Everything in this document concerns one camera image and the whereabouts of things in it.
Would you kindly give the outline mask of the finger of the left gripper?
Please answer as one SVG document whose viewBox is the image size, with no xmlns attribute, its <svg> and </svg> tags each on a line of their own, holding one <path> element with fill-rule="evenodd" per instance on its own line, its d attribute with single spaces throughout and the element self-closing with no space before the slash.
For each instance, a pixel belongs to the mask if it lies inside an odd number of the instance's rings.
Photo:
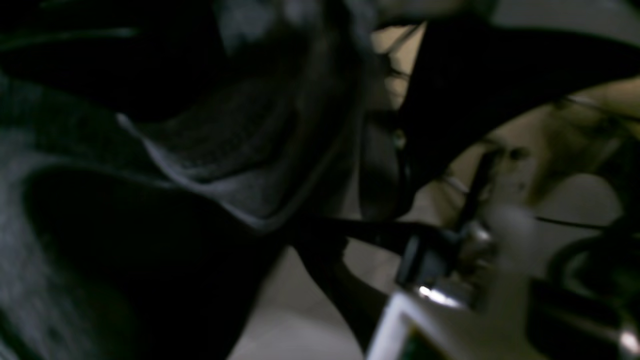
<svg viewBox="0 0 640 360">
<path fill-rule="evenodd" d="M 292 226 L 291 245 L 311 279 L 338 310 L 359 348 L 368 350 L 388 296 L 349 269 L 349 237 L 401 255 L 413 225 L 305 216 Z"/>
</svg>

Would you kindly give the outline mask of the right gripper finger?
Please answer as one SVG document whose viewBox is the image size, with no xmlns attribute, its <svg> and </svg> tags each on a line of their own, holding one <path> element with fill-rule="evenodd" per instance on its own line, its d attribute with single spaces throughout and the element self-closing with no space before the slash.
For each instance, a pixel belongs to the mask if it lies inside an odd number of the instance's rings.
<svg viewBox="0 0 640 360">
<path fill-rule="evenodd" d="M 432 21 L 402 105 L 371 112 L 365 121 L 362 218 L 391 221 L 407 214 L 419 189 L 507 121 L 638 73 L 638 46 L 618 39 L 499 28 L 471 14 Z"/>
</svg>

